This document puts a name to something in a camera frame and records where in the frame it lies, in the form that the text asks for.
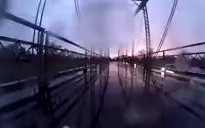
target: bridge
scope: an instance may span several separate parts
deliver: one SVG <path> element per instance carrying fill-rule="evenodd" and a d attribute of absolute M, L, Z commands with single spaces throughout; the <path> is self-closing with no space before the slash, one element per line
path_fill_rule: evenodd
<path fill-rule="evenodd" d="M 3 13 L 32 29 L 34 37 L 25 41 L 0 35 L 0 128 L 205 128 L 205 51 L 179 53 L 205 46 L 205 41 L 161 50 L 174 0 L 159 47 L 152 51 L 148 0 L 133 2 L 135 15 L 143 14 L 146 51 L 135 55 L 133 48 L 128 55 L 119 49 L 114 59 L 109 49 L 97 53 Z"/>

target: road surface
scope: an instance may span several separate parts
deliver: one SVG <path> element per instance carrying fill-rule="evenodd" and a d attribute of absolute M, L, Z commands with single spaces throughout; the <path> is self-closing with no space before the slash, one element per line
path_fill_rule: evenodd
<path fill-rule="evenodd" d="M 203 111 L 188 105 L 188 82 L 167 78 L 163 90 L 158 82 L 145 88 L 137 66 L 115 62 L 94 65 L 87 74 L 51 81 L 49 112 L 34 97 L 34 85 L 0 95 L 0 128 L 205 128 Z"/>

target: road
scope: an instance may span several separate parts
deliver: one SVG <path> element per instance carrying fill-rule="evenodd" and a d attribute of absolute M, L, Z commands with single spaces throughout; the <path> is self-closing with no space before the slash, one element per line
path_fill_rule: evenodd
<path fill-rule="evenodd" d="M 78 71 L 51 81 L 52 109 L 46 113 L 33 89 L 0 96 L 0 106 L 31 97 L 0 107 L 0 128 L 205 128 L 201 105 L 188 105 L 189 92 L 197 94 L 188 89 L 190 82 L 166 78 L 161 90 L 160 76 L 154 74 L 157 82 L 145 88 L 139 67 L 115 62 L 94 65 L 87 74 Z"/>

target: cloudy sky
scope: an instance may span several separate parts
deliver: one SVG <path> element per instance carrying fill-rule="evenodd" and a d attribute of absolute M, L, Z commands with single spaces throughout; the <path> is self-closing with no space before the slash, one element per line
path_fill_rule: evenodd
<path fill-rule="evenodd" d="M 109 47 L 113 56 L 117 55 L 119 47 L 130 49 L 133 42 L 136 50 L 143 49 L 144 26 L 142 14 L 139 13 L 136 17 L 133 15 L 136 6 L 128 0 L 109 0 L 112 1 L 112 6 L 104 4 L 107 8 L 104 9 L 104 6 L 98 6 L 98 1 L 102 0 L 79 0 L 81 17 L 78 18 L 74 0 L 47 0 L 42 26 L 88 48 L 99 50 Z M 38 2 L 39 0 L 9 0 L 7 11 L 34 23 Z M 172 4 L 173 0 L 150 0 L 148 3 L 151 44 L 155 49 Z M 31 41 L 32 34 L 33 30 L 25 26 L 5 19 L 0 22 L 0 35 Z M 205 0 L 178 0 L 163 49 L 201 41 L 205 41 Z M 205 46 L 189 51 L 198 50 L 205 51 Z"/>

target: cloud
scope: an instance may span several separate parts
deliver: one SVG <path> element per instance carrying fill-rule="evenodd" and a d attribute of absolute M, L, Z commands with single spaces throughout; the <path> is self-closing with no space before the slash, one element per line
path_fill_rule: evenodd
<path fill-rule="evenodd" d="M 34 22 L 39 0 L 9 1 L 9 12 Z M 115 5 L 118 8 L 109 11 L 110 14 L 105 16 L 102 13 L 106 11 L 97 8 L 94 14 L 87 12 L 84 7 L 91 2 L 92 0 L 80 1 L 83 17 L 78 21 L 73 0 L 48 0 L 42 25 L 47 30 L 88 48 L 110 47 L 111 54 L 117 54 L 120 46 L 131 48 L 133 41 L 136 46 L 144 46 L 142 15 L 139 14 L 133 19 L 136 8 L 134 4 L 129 4 L 129 1 L 125 0 L 119 1 Z M 164 31 L 172 2 L 173 0 L 151 0 L 148 3 L 153 48 L 157 47 Z M 2 20 L 0 23 L 0 35 L 31 41 L 32 34 L 33 30 L 14 22 Z M 205 1 L 179 0 L 163 49 L 200 41 L 205 41 Z"/>

